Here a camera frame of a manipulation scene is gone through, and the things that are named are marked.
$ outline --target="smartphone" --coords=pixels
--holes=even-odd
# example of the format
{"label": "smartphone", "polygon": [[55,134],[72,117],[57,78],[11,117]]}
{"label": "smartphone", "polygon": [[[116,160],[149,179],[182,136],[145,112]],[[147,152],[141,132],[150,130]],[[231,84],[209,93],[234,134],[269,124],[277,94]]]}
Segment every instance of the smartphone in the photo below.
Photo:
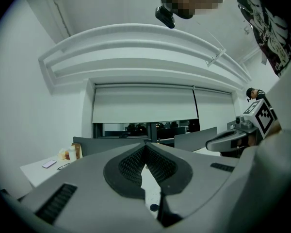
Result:
{"label": "smartphone", "polygon": [[54,165],[57,161],[49,161],[49,162],[46,162],[45,164],[42,165],[42,167],[44,168],[49,168],[50,166]]}

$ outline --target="roller blind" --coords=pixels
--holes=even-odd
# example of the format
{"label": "roller blind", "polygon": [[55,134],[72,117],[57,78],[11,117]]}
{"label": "roller blind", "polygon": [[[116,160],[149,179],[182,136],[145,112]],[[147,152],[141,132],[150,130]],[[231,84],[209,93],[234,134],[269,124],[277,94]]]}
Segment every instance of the roller blind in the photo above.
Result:
{"label": "roller blind", "polygon": [[156,87],[97,88],[93,123],[162,122],[196,119],[190,89]]}
{"label": "roller blind", "polygon": [[195,90],[200,130],[218,128],[218,133],[227,130],[227,123],[235,120],[231,95]]}

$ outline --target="black mesh grip pad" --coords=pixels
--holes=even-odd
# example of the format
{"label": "black mesh grip pad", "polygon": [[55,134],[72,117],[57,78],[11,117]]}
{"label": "black mesh grip pad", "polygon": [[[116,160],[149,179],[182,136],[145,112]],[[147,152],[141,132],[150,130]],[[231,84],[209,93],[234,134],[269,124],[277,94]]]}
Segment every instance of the black mesh grip pad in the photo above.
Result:
{"label": "black mesh grip pad", "polygon": [[141,172],[145,164],[165,195],[181,193],[193,176],[193,170],[186,161],[154,145],[140,144],[106,164],[105,180],[123,197],[144,199]]}

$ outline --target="person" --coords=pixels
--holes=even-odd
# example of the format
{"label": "person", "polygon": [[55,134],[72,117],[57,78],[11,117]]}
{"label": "person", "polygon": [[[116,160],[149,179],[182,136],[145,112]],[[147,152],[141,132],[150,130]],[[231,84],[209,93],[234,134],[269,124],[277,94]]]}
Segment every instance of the person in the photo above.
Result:
{"label": "person", "polygon": [[[164,7],[183,19],[217,9],[224,0],[161,0]],[[258,46],[279,77],[291,60],[291,0],[237,0],[250,23]]]}
{"label": "person", "polygon": [[256,100],[264,99],[265,102],[267,103],[268,107],[271,107],[270,103],[268,102],[267,98],[265,97],[265,92],[262,90],[249,88],[249,89],[247,89],[246,95],[248,97],[248,102],[251,99],[256,99]]}

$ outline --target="dark graphic t-shirt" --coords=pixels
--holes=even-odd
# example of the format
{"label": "dark graphic t-shirt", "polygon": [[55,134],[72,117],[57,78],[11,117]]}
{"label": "dark graphic t-shirt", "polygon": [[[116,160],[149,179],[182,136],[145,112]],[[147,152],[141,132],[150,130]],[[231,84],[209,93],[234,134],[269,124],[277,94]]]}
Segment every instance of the dark graphic t-shirt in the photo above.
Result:
{"label": "dark graphic t-shirt", "polygon": [[286,21],[272,14],[260,0],[237,0],[245,19],[252,25],[258,46],[279,77],[291,59],[291,32]]}

